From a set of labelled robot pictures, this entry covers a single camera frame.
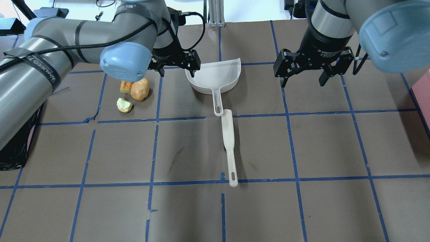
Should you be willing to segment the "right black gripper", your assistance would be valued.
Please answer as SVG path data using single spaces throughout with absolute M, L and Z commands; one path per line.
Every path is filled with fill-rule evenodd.
M 286 87 L 289 77 L 305 70 L 323 70 L 318 79 L 321 87 L 334 75 L 343 75 L 354 57 L 348 46 L 351 37 L 351 34 L 344 38 L 327 37 L 307 29 L 296 52 L 282 48 L 278 53 L 273 72 L 280 78 L 281 88 Z

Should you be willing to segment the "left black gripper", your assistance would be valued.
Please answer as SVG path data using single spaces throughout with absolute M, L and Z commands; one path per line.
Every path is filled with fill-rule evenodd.
M 160 77 L 165 76 L 164 66 L 177 66 L 190 71 L 191 78 L 200 70 L 201 61 L 196 50 L 184 51 L 177 37 L 170 32 L 164 32 L 156 38 L 152 50 L 152 61 L 148 70 L 155 70 Z

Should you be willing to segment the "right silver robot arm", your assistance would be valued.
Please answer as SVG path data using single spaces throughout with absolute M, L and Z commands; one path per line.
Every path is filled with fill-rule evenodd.
M 299 49 L 281 49 L 273 65 L 281 87 L 305 70 L 322 70 L 318 81 L 356 75 L 367 58 L 385 73 L 429 64 L 428 0 L 303 0 L 308 27 Z

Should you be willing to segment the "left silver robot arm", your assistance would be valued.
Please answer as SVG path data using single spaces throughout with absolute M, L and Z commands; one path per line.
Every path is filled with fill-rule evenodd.
M 99 64 L 112 78 L 135 82 L 147 70 L 177 66 L 193 76 L 201 61 L 182 49 L 163 0 L 123 0 L 113 20 L 36 18 L 25 42 L 1 60 L 1 147 L 78 63 Z

